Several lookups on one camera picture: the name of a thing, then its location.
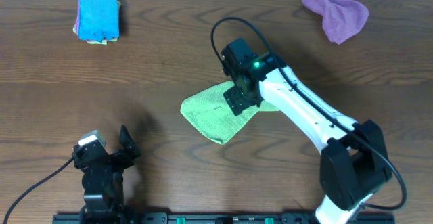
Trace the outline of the green microfiber cloth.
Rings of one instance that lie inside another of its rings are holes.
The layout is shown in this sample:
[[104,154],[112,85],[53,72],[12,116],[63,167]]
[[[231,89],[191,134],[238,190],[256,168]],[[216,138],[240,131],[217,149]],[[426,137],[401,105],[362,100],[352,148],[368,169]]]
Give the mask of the green microfiber cloth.
[[226,81],[201,91],[181,104],[180,112],[203,136],[220,145],[230,141],[258,112],[277,112],[268,102],[252,106],[236,116],[227,104],[223,93],[234,83]]

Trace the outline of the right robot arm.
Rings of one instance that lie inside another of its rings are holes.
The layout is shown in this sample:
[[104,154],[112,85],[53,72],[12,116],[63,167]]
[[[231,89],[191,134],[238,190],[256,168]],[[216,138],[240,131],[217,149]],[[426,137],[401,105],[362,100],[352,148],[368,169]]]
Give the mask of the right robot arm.
[[320,154],[319,180],[325,197],[317,223],[383,223],[387,217],[364,215],[367,201],[392,178],[382,130],[373,121],[358,123],[335,110],[306,87],[272,53],[222,52],[221,64],[234,86],[224,97],[238,116],[269,102],[280,109]]

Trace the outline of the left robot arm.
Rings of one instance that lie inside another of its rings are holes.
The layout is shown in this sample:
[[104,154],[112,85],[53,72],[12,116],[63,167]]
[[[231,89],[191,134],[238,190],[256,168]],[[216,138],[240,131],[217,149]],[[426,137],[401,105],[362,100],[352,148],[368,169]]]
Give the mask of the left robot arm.
[[119,143],[122,149],[107,153],[105,139],[94,130],[83,135],[73,147],[74,167],[83,172],[85,209],[80,211],[80,223],[134,221],[124,204],[123,173],[135,164],[141,150],[124,125],[120,128]]

